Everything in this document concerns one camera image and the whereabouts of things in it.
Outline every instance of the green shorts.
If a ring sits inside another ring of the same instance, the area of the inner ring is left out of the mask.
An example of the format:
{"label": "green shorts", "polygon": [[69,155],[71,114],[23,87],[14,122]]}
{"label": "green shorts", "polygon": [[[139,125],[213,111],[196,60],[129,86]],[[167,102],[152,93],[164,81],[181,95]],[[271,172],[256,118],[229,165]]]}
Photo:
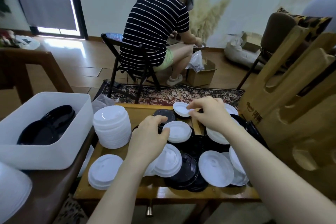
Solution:
{"label": "green shorts", "polygon": [[157,72],[166,69],[167,67],[170,67],[174,62],[173,57],[173,52],[167,47],[165,59],[163,60],[161,65],[159,65],[158,67],[153,67],[154,71]]}

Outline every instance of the cardboard box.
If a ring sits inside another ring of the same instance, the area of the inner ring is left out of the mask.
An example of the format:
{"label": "cardboard box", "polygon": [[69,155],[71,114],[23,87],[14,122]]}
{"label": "cardboard box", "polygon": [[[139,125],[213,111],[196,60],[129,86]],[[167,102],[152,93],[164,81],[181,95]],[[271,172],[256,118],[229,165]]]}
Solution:
{"label": "cardboard box", "polygon": [[189,69],[187,82],[189,82],[193,87],[210,84],[213,75],[217,70],[215,63],[211,60],[203,59],[203,64],[205,68],[204,71],[196,73],[194,69]]}
{"label": "cardboard box", "polygon": [[260,42],[262,37],[263,37],[262,35],[259,35],[257,33],[244,32],[244,34],[241,37],[243,40],[243,44],[241,45],[241,47],[244,50],[250,52],[256,52],[261,47]]}

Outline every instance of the hand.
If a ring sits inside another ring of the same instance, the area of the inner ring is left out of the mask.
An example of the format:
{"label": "hand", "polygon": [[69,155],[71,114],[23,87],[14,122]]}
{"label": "hand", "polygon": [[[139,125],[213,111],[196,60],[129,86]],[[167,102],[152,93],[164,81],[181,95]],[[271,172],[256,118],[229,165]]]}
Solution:
{"label": "hand", "polygon": [[131,159],[130,162],[139,165],[145,171],[148,165],[161,154],[167,143],[170,129],[165,128],[160,135],[158,134],[158,125],[167,119],[161,115],[146,117],[132,132],[126,159]]}
{"label": "hand", "polygon": [[174,38],[177,36],[177,31],[173,31],[173,33],[170,34],[170,38]]}
{"label": "hand", "polygon": [[225,109],[225,105],[222,99],[212,98],[207,96],[192,101],[187,109],[203,108],[203,113],[197,111],[190,111],[191,117],[196,118],[204,126],[222,133],[225,128],[234,127],[235,122]]}
{"label": "hand", "polygon": [[202,47],[203,46],[203,40],[202,40],[202,38],[197,37],[195,44],[196,44],[197,47]]}

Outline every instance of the black folding chair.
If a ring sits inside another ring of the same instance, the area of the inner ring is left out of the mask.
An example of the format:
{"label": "black folding chair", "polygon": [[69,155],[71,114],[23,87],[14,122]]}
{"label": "black folding chair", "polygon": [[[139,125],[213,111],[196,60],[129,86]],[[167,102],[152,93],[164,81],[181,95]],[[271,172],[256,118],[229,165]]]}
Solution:
{"label": "black folding chair", "polygon": [[[161,87],[160,87],[159,81],[156,78],[153,66],[151,65],[151,63],[148,59],[146,49],[143,47],[142,44],[139,47],[135,47],[135,46],[132,46],[131,44],[127,44],[127,43],[122,42],[119,38],[116,38],[116,37],[112,38],[111,36],[107,37],[107,35],[105,33],[101,34],[101,38],[103,39],[103,42],[107,45],[107,47],[111,50],[111,52],[115,56],[115,62],[114,62],[114,67],[113,67],[113,72],[112,72],[112,77],[111,77],[110,87],[109,87],[109,90],[108,90],[107,97],[110,98],[111,94],[112,94],[112,91],[115,91],[115,92],[123,94],[124,96],[129,97],[131,99],[135,99],[135,103],[137,104],[137,103],[139,103],[139,98],[140,98],[140,94],[141,94],[141,90],[142,90],[142,85],[145,81],[149,82],[151,84],[154,84],[158,90],[161,90]],[[139,84],[138,92],[137,92],[136,96],[134,96],[134,95],[132,95],[132,94],[126,92],[126,91],[117,89],[114,86],[117,71],[120,70],[120,65],[119,65],[120,54],[116,50],[114,45],[119,46],[119,47],[124,47],[124,48],[127,48],[127,49],[131,49],[131,50],[136,50],[145,59],[145,68],[144,68],[143,71],[138,71],[138,70],[134,70],[134,69],[131,69],[131,68],[126,71],[134,82],[137,79],[140,79],[140,84]],[[149,78],[149,77],[153,78],[153,82],[147,80],[147,78]]]}

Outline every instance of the pampas grass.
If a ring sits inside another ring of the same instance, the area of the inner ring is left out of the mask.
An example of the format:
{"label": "pampas grass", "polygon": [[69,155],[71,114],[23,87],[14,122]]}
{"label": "pampas grass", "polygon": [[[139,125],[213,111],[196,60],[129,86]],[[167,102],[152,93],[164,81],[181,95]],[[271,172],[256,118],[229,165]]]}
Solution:
{"label": "pampas grass", "polygon": [[231,0],[221,0],[211,5],[210,0],[196,0],[194,9],[189,12],[190,31],[197,37],[208,40]]}

